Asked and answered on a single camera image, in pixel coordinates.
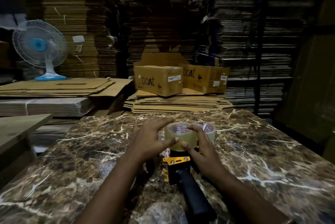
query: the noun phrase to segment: black handle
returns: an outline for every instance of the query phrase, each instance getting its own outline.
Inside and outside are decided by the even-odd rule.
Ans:
[[[214,221],[216,212],[191,173],[187,169],[180,169],[176,174],[179,176],[178,187],[185,198],[190,214],[198,220]]]

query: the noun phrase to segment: marble countertop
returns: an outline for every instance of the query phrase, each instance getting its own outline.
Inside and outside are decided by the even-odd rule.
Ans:
[[[125,152],[135,120],[175,116],[216,126],[222,163],[298,223],[335,222],[334,166],[246,110],[85,117],[18,180],[0,192],[0,223],[72,223]],[[233,223],[220,194],[193,175],[216,210]],[[187,223],[185,202],[157,168],[142,172],[129,193],[122,223]]]

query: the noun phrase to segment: packing tape roll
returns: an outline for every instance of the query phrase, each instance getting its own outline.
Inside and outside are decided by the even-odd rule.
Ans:
[[[207,134],[209,140],[214,143],[215,140],[215,126],[210,123],[196,122],[196,126],[202,127],[202,130]]]
[[[164,129],[165,139],[179,138],[179,142],[170,147],[173,151],[185,151],[180,143],[183,141],[187,142],[190,147],[195,148],[198,143],[197,133],[193,130],[187,129],[187,126],[191,123],[187,122],[176,122],[169,124]]]

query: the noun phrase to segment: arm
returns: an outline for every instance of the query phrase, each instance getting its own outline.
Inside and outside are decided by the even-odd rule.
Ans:
[[[172,118],[155,118],[144,123],[140,129],[134,126],[126,153],[118,160],[75,224],[119,223],[128,192],[140,167],[178,141],[159,141],[157,138],[159,130],[173,121]]]
[[[188,127],[198,133],[199,153],[186,142],[182,147],[188,151],[200,172],[220,190],[223,201],[237,221],[250,224],[282,224],[288,218],[257,192],[248,188],[222,165],[213,144],[202,128]]]

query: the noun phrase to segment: table fan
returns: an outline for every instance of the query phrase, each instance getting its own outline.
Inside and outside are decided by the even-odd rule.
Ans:
[[[42,20],[28,20],[18,25],[12,35],[16,52],[28,63],[46,68],[37,81],[63,80],[54,66],[60,65],[67,56],[65,37],[57,28]]]

